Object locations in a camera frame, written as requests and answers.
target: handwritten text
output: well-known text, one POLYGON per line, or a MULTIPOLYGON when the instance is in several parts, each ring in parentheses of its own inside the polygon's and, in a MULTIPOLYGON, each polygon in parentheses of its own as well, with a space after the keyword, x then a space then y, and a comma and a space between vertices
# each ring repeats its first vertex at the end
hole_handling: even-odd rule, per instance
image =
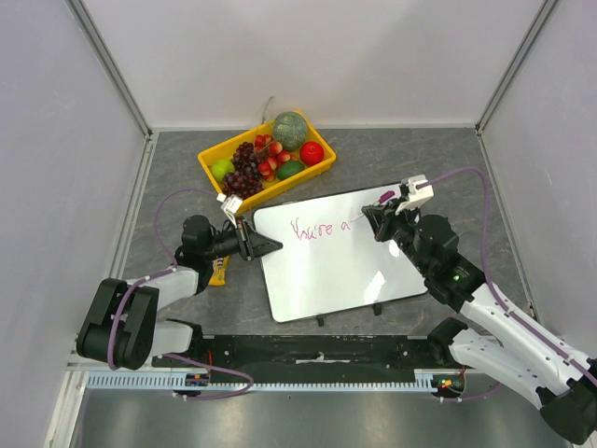
MULTIPOLYGON (((334 232, 333 224, 319 224, 302 229, 299 226, 299 219, 297 217, 294 221, 290 221, 290 225, 292 226, 292 230, 297 235, 299 241, 317 240, 321 237, 330 236, 334 232)), ((348 222, 342 221, 340 224, 340 229, 342 231, 349 231, 351 227, 349 226, 348 222)))

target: black base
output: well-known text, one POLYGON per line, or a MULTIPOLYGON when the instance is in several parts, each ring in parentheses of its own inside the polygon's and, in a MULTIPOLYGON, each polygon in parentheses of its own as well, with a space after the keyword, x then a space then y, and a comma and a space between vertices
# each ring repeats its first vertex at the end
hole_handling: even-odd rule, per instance
MULTIPOLYGON (((196 329, 193 342, 181 356, 243 371, 257 383, 391 383, 412 382, 414 369, 459 369, 457 363, 439 365, 426 339, 408 336, 256 336, 222 335, 204 339, 196 329), (316 360, 350 362, 299 362, 316 360)), ((185 368, 167 357, 152 359, 154 367, 185 368)), ((212 372, 213 382, 238 383, 239 378, 212 372)))

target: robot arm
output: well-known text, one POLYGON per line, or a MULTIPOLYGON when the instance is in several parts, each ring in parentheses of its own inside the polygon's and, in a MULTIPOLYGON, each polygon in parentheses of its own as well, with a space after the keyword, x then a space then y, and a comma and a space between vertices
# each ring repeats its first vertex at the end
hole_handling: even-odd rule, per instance
MULTIPOLYGON (((174 301, 201 293, 214 272, 213 260, 233 254, 244 260, 257 259, 282 248, 281 243, 257 233, 244 218, 227 215, 233 221, 223 231, 216 231, 201 215, 186 219, 182 245, 174 254, 178 266, 162 276, 147 277, 134 290, 126 314, 118 322, 113 356, 117 367, 136 370, 148 357, 187 351, 193 328, 173 321, 156 324, 157 312, 174 301)), ((80 356, 107 362, 113 316, 137 280, 107 278, 99 285, 76 340, 80 356)))
POLYGON ((597 428, 597 363, 541 327, 512 303, 485 274, 458 253, 448 219, 420 217, 433 197, 424 176, 401 182, 399 197, 363 207, 376 241, 394 240, 424 277, 429 293, 456 313, 490 331, 491 343, 456 319, 432 331, 437 352, 482 371, 540 410, 561 436, 583 443, 597 428))

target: green apple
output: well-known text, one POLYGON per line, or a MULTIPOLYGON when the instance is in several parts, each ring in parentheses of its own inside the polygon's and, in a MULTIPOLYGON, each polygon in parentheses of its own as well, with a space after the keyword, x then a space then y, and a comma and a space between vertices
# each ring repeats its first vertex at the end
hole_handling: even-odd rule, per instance
POLYGON ((222 182, 224 176, 228 173, 234 173, 234 165, 232 164, 232 161, 222 159, 212 165, 212 175, 214 175, 215 180, 218 182, 222 182))

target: marker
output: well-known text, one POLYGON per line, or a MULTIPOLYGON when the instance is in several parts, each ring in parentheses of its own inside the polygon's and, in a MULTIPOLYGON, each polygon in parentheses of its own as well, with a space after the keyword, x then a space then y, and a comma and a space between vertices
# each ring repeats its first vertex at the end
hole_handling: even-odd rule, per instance
MULTIPOLYGON (((380 199, 377 200, 377 202, 373 203, 372 205, 382 205, 383 203, 385 203, 386 201, 389 201, 390 199, 392 199, 394 196, 396 196, 396 192, 395 191, 386 191, 382 196, 380 196, 380 199)), ((363 217, 364 214, 363 212, 359 213, 356 217, 354 217, 353 219, 351 219, 351 222, 356 221, 357 219, 359 219, 360 217, 363 217)))

